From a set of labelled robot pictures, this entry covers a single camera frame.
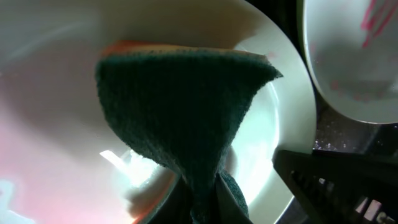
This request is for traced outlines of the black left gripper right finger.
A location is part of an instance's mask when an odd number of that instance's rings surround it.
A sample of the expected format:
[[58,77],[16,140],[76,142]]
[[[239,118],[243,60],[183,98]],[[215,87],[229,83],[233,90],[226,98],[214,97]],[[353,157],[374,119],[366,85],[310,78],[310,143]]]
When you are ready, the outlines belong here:
[[331,151],[239,152],[233,176],[249,223],[294,223],[296,200],[312,223],[397,223],[397,160]]

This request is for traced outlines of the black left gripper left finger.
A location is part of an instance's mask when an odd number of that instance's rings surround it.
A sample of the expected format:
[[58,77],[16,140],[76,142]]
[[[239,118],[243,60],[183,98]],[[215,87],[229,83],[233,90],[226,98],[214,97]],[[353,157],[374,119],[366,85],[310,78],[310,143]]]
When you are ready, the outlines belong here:
[[136,224],[192,224],[192,202],[192,191],[180,175],[167,195],[148,214],[139,217]]

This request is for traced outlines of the mint green plate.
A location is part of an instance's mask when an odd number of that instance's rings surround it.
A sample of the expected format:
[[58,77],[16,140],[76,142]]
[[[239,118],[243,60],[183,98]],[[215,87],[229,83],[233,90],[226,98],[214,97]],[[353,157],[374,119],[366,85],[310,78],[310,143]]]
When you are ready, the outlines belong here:
[[2,1],[1,222],[133,223],[174,174],[139,157],[104,120],[101,52],[143,40],[262,54],[281,73],[255,96],[227,158],[254,223],[275,223],[292,193],[276,148],[311,151],[316,109],[288,37],[246,1]]
[[397,0],[304,0],[302,37],[312,80],[334,110],[397,122]]

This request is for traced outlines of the green yellow sponge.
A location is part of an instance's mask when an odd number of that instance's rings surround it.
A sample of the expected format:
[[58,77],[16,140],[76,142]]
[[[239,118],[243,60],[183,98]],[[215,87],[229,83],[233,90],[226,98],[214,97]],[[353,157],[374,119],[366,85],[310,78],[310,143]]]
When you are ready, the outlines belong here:
[[184,178],[192,223],[249,223],[224,162],[254,96],[280,76],[263,55],[131,40],[109,46],[95,73],[117,137]]

